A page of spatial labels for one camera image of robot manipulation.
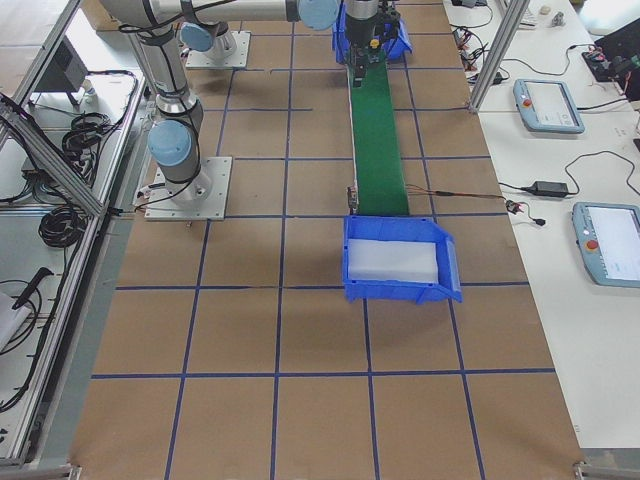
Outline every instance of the blue tape line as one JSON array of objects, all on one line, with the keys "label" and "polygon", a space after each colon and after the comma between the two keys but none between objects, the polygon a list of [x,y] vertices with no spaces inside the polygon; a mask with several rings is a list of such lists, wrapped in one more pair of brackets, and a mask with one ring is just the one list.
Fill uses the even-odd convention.
[{"label": "blue tape line", "polygon": [[[500,216],[501,214],[493,213],[485,216]],[[424,215],[424,217],[433,218],[436,215]],[[453,216],[475,216],[465,214],[439,214],[438,217],[453,217]],[[518,287],[529,286],[528,281],[506,281],[506,282],[462,282],[463,287]],[[188,290],[251,290],[251,289],[275,289],[282,288],[284,290],[341,290],[343,285],[292,285],[292,286],[251,286],[251,285],[138,285],[138,286],[126,286],[116,287],[120,292],[136,292],[136,291],[188,291]]]},{"label": "blue tape line", "polygon": [[[462,354],[462,344],[460,342],[460,334],[458,332],[458,323],[456,321],[456,313],[453,308],[453,302],[449,302],[449,313],[451,314],[451,325],[453,326],[453,335],[456,340],[456,350],[458,352],[458,362],[460,363],[460,369],[464,372],[464,357]],[[476,428],[476,420],[473,413],[473,405],[471,403],[471,393],[469,392],[469,385],[467,382],[467,375],[462,373],[462,386],[464,388],[464,397],[467,403],[467,414],[469,415],[469,426],[471,427],[471,435],[473,437],[473,446],[476,452],[476,460],[478,462],[478,470],[480,471],[481,480],[486,480],[484,472],[484,462],[482,460],[482,450],[480,449],[480,439],[478,438],[478,430]]]},{"label": "blue tape line", "polygon": [[552,367],[491,368],[470,370],[380,370],[371,372],[192,372],[192,373],[96,373],[92,380],[139,380],[163,378],[343,378],[343,377],[437,377],[446,375],[553,374]]},{"label": "blue tape line", "polygon": [[364,340],[367,351],[367,378],[369,387],[369,416],[371,418],[371,445],[373,450],[373,468],[376,476],[376,480],[380,480],[380,457],[378,453],[378,431],[376,428],[376,406],[375,406],[375,394],[373,388],[373,377],[371,372],[373,371],[373,364],[371,360],[371,336],[369,334],[369,307],[367,300],[362,301],[362,310],[364,317]]},{"label": "blue tape line", "polygon": [[[294,50],[295,50],[295,23],[291,24],[291,52],[289,54],[289,66],[293,67],[293,59],[294,59]],[[290,154],[290,142],[289,138],[291,136],[291,107],[292,105],[292,97],[293,97],[293,73],[289,72],[289,86],[288,86],[288,107],[289,111],[287,113],[287,142],[285,144],[285,153],[284,153],[284,187],[282,192],[282,226],[280,230],[280,272],[278,275],[278,320],[276,327],[276,359],[275,359],[275,373],[276,377],[273,382],[273,419],[271,425],[271,464],[269,469],[269,478],[270,480],[275,480],[276,478],[276,459],[277,459],[277,449],[278,449],[278,404],[279,404],[279,395],[280,395],[280,379],[278,373],[280,372],[280,350],[282,345],[282,295],[283,295],[283,285],[284,285],[284,248],[285,248],[285,238],[286,238],[286,226],[287,222],[284,216],[287,213],[287,184],[289,183],[289,154]]]}]

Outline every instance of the blue bin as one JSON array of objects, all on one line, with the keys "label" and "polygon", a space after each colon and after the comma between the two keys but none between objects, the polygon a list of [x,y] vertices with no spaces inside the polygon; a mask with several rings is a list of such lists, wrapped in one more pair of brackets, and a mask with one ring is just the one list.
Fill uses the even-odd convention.
[{"label": "blue bin", "polygon": [[[349,278],[350,239],[435,243],[438,283],[352,280]],[[343,248],[342,281],[350,302],[358,298],[411,300],[418,304],[448,298],[462,302],[455,241],[448,232],[427,218],[345,217]]]}]

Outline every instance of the black cable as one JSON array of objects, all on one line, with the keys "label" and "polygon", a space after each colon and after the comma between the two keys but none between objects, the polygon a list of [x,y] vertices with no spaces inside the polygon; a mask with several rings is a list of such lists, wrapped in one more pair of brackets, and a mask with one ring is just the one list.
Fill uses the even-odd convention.
[{"label": "black cable", "polygon": [[97,177],[97,174],[98,174],[98,168],[100,166],[100,159],[102,158],[102,153],[104,151],[104,148],[105,148],[107,142],[109,141],[109,139],[111,138],[111,136],[114,134],[114,132],[118,128],[120,128],[120,126],[124,123],[124,120],[127,117],[127,113],[129,112],[129,109],[131,108],[131,97],[133,96],[133,94],[138,89],[138,83],[139,82],[138,82],[138,77],[136,77],[136,75],[133,72],[129,71],[129,70],[90,71],[88,73],[88,75],[127,75],[127,76],[129,76],[129,77],[131,77],[133,79],[133,85],[131,87],[131,90],[129,91],[129,94],[127,95],[127,102],[126,102],[126,107],[124,109],[124,112],[122,113],[120,118],[118,120],[116,120],[111,125],[111,127],[107,128],[103,132],[101,141],[96,146],[96,152],[92,157],[93,162],[94,162],[93,169],[92,169],[93,176],[90,178],[90,185],[93,186],[93,184],[95,183],[95,179]]},{"label": "black cable", "polygon": [[[4,103],[5,105],[7,105],[9,108],[11,108],[16,114],[20,115],[24,120],[26,120],[33,127],[35,133],[49,147],[51,147],[52,150],[54,150],[54,152],[60,158],[60,160],[65,162],[65,163],[68,163],[68,159],[66,158],[64,152],[55,143],[53,143],[49,139],[49,137],[47,137],[47,135],[44,133],[42,128],[40,128],[40,125],[38,125],[38,122],[36,122],[35,118],[33,118],[32,115],[30,115],[24,108],[22,108],[20,105],[15,103],[10,97],[7,97],[3,93],[0,93],[0,101],[2,103]],[[22,146],[22,148],[25,148],[26,140],[24,139],[24,137],[22,135],[20,135],[20,132],[9,121],[7,121],[4,117],[0,117],[0,118],[2,119],[2,123],[5,124],[7,126],[7,128],[9,128],[9,130],[11,130],[12,132],[18,134],[20,136],[20,138],[22,138],[22,145],[21,146]],[[80,178],[82,178],[82,176],[79,175],[78,172],[75,172],[75,173]]]},{"label": "black cable", "polygon": [[100,147],[103,137],[109,131],[111,119],[103,113],[82,113],[71,121],[71,127],[62,137],[62,151],[69,166],[75,169],[89,186],[97,177],[99,158],[93,147]]},{"label": "black cable", "polygon": [[480,24],[480,25],[472,25],[472,26],[468,26],[468,25],[454,25],[452,23],[450,23],[449,25],[451,25],[454,28],[467,28],[467,29],[471,29],[471,28],[481,28],[481,27],[486,27],[487,25],[489,25],[492,21],[493,21],[493,8],[491,8],[490,5],[482,5],[483,7],[487,7],[489,9],[490,12],[490,16],[489,16],[489,20],[487,20],[486,22]]},{"label": "black cable", "polygon": [[489,44],[484,43],[478,35],[476,35],[474,32],[469,30],[467,27],[459,27],[458,29],[464,32],[464,37],[463,37],[464,41],[462,45],[458,47],[460,50],[462,50],[472,38],[475,38],[476,40],[478,40],[478,43],[480,44],[480,47],[476,48],[471,53],[468,53],[466,57],[462,57],[463,60],[467,62],[467,65],[465,65],[465,67],[466,68],[468,67],[469,69],[471,69],[472,67],[475,67],[475,64],[477,63],[479,58],[482,58],[482,62],[484,63],[486,53],[488,52],[487,47],[489,46]]},{"label": "black cable", "polygon": [[[43,172],[43,170],[38,166],[38,163],[36,162],[35,157],[33,156],[33,152],[31,151],[31,148],[29,147],[29,145],[27,144],[26,139],[24,138],[24,136],[20,133],[19,130],[17,130],[8,120],[6,120],[4,117],[0,116],[0,122],[9,129],[9,131],[11,132],[13,139],[18,143],[18,145],[20,145],[22,147],[22,149],[24,150],[24,152],[27,155],[27,158],[29,159],[29,161],[31,162],[31,164],[33,165],[33,168],[35,168],[38,172]],[[38,186],[41,185],[41,181],[36,181],[33,185],[33,188],[31,190],[31,194],[33,195],[33,197],[40,203],[49,203],[49,202],[44,202],[42,201],[38,195],[37,195],[37,188]],[[69,203],[68,199],[60,192],[58,192],[58,195],[60,198],[62,198],[65,203]]]},{"label": "black cable", "polygon": [[509,79],[511,78],[511,73],[510,73],[510,72],[509,72],[509,70],[507,70],[506,68],[504,68],[504,67],[498,67],[498,70],[502,70],[504,73],[506,73],[506,74],[507,74],[507,76],[506,76],[506,77],[504,77],[504,79],[505,79],[505,80],[509,80]]},{"label": "black cable", "polygon": [[413,183],[407,183],[405,185],[409,190],[409,195],[428,195],[435,197],[472,197],[472,198],[482,198],[485,200],[506,200],[502,195],[496,195],[492,193],[466,193],[466,192],[448,192],[444,190],[428,190],[422,188]]},{"label": "black cable", "polygon": [[531,216],[531,205],[529,205],[527,202],[518,202],[517,205],[519,206],[521,212],[524,211],[522,209],[522,205],[526,206],[527,210],[525,213],[527,217],[529,217],[529,220],[531,220],[533,223],[535,223],[539,227],[544,227],[547,224],[547,221],[544,218],[533,218]]},{"label": "black cable", "polygon": [[53,324],[53,320],[55,319],[56,313],[58,311],[58,306],[60,305],[60,300],[62,298],[62,289],[64,288],[67,278],[69,276],[70,266],[73,262],[73,259],[76,257],[78,251],[80,249],[80,242],[76,243],[76,246],[73,249],[73,253],[71,254],[71,258],[69,259],[69,263],[65,262],[65,269],[60,277],[60,283],[58,284],[58,289],[56,290],[55,300],[51,307],[51,311],[47,316],[47,319],[40,330],[40,336],[38,338],[38,343],[36,345],[36,350],[34,354],[31,356],[31,366],[29,368],[29,372],[23,382],[22,386],[15,389],[16,393],[9,398],[7,401],[0,402],[0,413],[4,413],[8,410],[11,410],[15,407],[20,400],[24,397],[25,393],[29,391],[31,386],[31,381],[33,380],[33,376],[35,375],[36,368],[40,361],[40,357],[42,356],[42,352],[44,351],[44,347],[46,345],[47,337],[49,335],[49,330],[51,329],[51,325]]},{"label": "black cable", "polygon": [[189,188],[191,186],[191,184],[193,183],[193,181],[195,180],[195,177],[192,178],[191,180],[189,180],[184,187],[182,187],[180,190],[178,190],[176,193],[169,195],[165,198],[159,198],[158,200],[153,200],[151,202],[146,202],[146,203],[142,203],[140,205],[137,205],[133,211],[134,213],[137,212],[138,210],[140,210],[143,207],[146,207],[148,205],[153,205],[154,203],[160,203],[160,202],[165,202],[167,200],[171,200],[172,198],[176,198],[178,195],[180,195],[182,192],[184,192],[187,188]]},{"label": "black cable", "polygon": [[498,182],[498,185],[502,185],[503,187],[513,188],[514,190],[520,190],[522,192],[526,192],[526,190],[522,187],[514,187],[513,185],[509,185],[508,183]]},{"label": "black cable", "polygon": [[626,101],[628,101],[627,97],[618,98],[617,100],[612,100],[611,102],[607,102],[607,103],[601,103],[600,105],[593,105],[592,107],[578,107],[578,110],[580,111],[594,110],[596,108],[606,107],[607,105],[613,105],[614,103],[626,102]]},{"label": "black cable", "polygon": [[29,102],[29,105],[32,105],[34,107],[43,108],[45,110],[52,110],[52,111],[58,112],[58,113],[64,113],[65,115],[69,115],[70,117],[75,117],[75,116],[78,115],[78,112],[69,112],[68,110],[63,110],[61,108],[51,107],[49,105],[43,105],[41,103]]},{"label": "black cable", "polygon": [[72,204],[62,205],[42,217],[38,235],[46,245],[67,248],[82,238],[87,219],[77,208]]},{"label": "black cable", "polygon": [[[206,10],[207,8],[218,7],[220,5],[226,5],[227,3],[233,3],[233,2],[235,2],[235,0],[218,0],[217,2],[205,3],[204,5],[200,5],[199,7],[195,7],[193,9],[193,12],[194,13],[198,13],[198,12],[201,12],[202,10]],[[177,15],[174,15],[170,19],[165,20],[164,22],[156,23],[155,25],[152,25],[151,27],[136,27],[135,25],[129,25],[129,24],[125,23],[125,24],[120,25],[118,27],[118,30],[121,33],[126,33],[126,34],[150,33],[150,32],[153,32],[153,30],[156,30],[158,28],[163,28],[163,27],[166,27],[168,25],[171,25],[173,22],[175,22],[176,20],[180,20],[182,17],[184,17],[184,13],[179,13]]]},{"label": "black cable", "polygon": [[565,51],[564,51],[564,55],[567,59],[567,63],[564,66],[564,69],[562,70],[562,72],[559,73],[555,73],[555,72],[543,72],[540,70],[537,70],[536,68],[532,67],[531,65],[529,65],[527,62],[525,62],[524,60],[520,60],[519,58],[503,58],[502,61],[503,62],[518,62],[523,64],[525,67],[529,68],[531,71],[538,73],[540,75],[549,75],[549,76],[553,76],[553,77],[561,77],[563,76],[565,73],[567,73],[567,71],[569,70],[569,66],[571,65],[571,59],[569,58],[569,51],[573,50],[574,48],[577,47],[592,47],[593,43],[579,43],[576,45],[571,45],[570,47],[568,47]]},{"label": "black cable", "polygon": [[576,179],[573,177],[573,175],[571,175],[571,173],[569,172],[569,167],[571,167],[572,165],[574,165],[576,162],[578,162],[580,159],[585,158],[585,157],[595,157],[597,155],[602,155],[603,153],[608,153],[611,154],[615,157],[618,157],[621,160],[624,160],[625,162],[627,162],[629,165],[631,165],[631,172],[629,172],[629,175],[627,176],[625,182],[627,184],[627,186],[633,190],[633,192],[636,195],[640,195],[640,190],[636,189],[633,185],[631,185],[631,183],[629,182],[629,180],[631,179],[631,176],[633,175],[633,172],[635,172],[636,170],[636,165],[629,160],[628,158],[623,157],[622,155],[619,155],[615,152],[612,152],[611,150],[602,150],[600,152],[595,152],[595,153],[585,153],[583,155],[580,155],[578,157],[576,157],[574,160],[572,160],[571,162],[569,162],[565,167],[564,167],[564,171],[567,174],[567,176],[571,179],[571,181],[573,182],[573,184],[576,187],[576,191],[569,193],[569,195],[578,195],[580,193],[580,185],[578,184],[578,182],[576,181]]}]

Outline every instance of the metal mounting plate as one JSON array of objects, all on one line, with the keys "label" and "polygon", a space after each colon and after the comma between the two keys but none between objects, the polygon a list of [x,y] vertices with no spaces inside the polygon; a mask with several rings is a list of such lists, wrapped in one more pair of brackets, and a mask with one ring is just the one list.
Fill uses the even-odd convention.
[{"label": "metal mounting plate", "polygon": [[251,32],[231,32],[236,40],[238,48],[233,55],[227,58],[215,61],[201,52],[189,52],[186,67],[187,70],[232,70],[247,68],[247,59],[249,58],[249,43],[251,40]]},{"label": "metal mounting plate", "polygon": [[[229,191],[229,179],[231,178],[231,157],[209,157],[202,160],[202,170],[213,182],[211,193],[201,201],[195,201],[185,207],[171,200],[164,200],[147,207],[145,218],[157,221],[180,220],[224,220],[224,212],[227,207],[227,193]],[[164,175],[158,169],[154,178],[155,183],[164,182]],[[150,202],[167,197],[165,189],[151,192]]]}]

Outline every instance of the brown paper floor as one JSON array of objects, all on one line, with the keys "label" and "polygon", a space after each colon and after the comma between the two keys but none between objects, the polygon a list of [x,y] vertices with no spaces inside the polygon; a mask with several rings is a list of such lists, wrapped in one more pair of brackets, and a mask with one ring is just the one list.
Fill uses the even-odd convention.
[{"label": "brown paper floor", "polygon": [[[390,78],[406,180],[498,193],[441,5]],[[542,480],[581,458],[501,202],[413,197],[464,303],[348,303],[353,178],[331,37],[245,22],[250,70],[197,72],[222,223],[135,220],[72,451],[83,478]]]}]

